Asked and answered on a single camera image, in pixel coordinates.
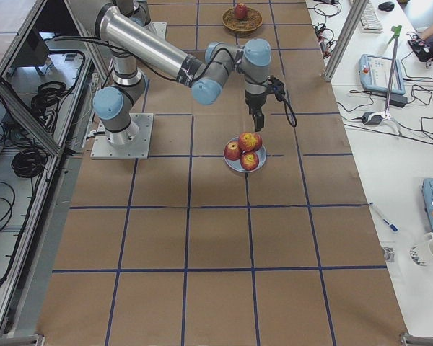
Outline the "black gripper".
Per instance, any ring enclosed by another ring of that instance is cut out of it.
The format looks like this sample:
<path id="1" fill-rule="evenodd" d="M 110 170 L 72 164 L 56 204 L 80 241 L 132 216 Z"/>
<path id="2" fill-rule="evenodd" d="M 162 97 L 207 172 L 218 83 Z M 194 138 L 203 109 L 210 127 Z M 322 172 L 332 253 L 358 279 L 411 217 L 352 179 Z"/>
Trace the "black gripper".
<path id="1" fill-rule="evenodd" d="M 266 103 L 266 93 L 252 94 L 245 92 L 245 103 L 248 106 L 249 114 L 253 118 L 254 131 L 261 131 L 265 125 L 265 117 L 262 112 L 262 106 Z"/>

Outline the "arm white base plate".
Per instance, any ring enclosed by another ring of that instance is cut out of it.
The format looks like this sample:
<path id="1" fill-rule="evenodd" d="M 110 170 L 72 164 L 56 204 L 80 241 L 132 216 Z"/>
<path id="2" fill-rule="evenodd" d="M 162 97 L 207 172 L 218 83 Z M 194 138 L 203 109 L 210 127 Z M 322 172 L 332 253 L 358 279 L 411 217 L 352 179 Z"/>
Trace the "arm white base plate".
<path id="1" fill-rule="evenodd" d="M 156 35 L 157 37 L 166 38 L 167 33 L 167 23 L 166 22 L 150 22 L 145 26 L 145 28 Z"/>
<path id="2" fill-rule="evenodd" d="M 105 129 L 100 121 L 91 150 L 92 159 L 147 159 L 154 114 L 131 113 L 131 124 L 122 132 Z"/>

